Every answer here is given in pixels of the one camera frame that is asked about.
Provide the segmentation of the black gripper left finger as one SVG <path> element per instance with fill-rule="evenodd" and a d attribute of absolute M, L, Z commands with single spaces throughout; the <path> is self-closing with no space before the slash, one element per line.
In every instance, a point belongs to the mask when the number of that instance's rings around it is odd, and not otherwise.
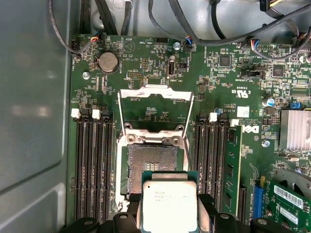
<path fill-rule="evenodd" d="M 60 233 L 141 233 L 137 226 L 140 201 L 141 194 L 131 195 L 127 211 L 115 214 L 112 220 L 101 224 L 96 218 L 83 217 L 62 229 Z"/>

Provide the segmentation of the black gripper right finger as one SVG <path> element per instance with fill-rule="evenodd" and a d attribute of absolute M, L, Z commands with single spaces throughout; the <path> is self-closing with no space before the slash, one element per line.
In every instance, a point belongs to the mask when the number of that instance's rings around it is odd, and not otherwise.
<path fill-rule="evenodd" d="M 198 226 L 203 233 L 290 233 L 291 230 L 267 218 L 254 218 L 249 225 L 234 215 L 217 212 L 209 194 L 198 195 Z"/>

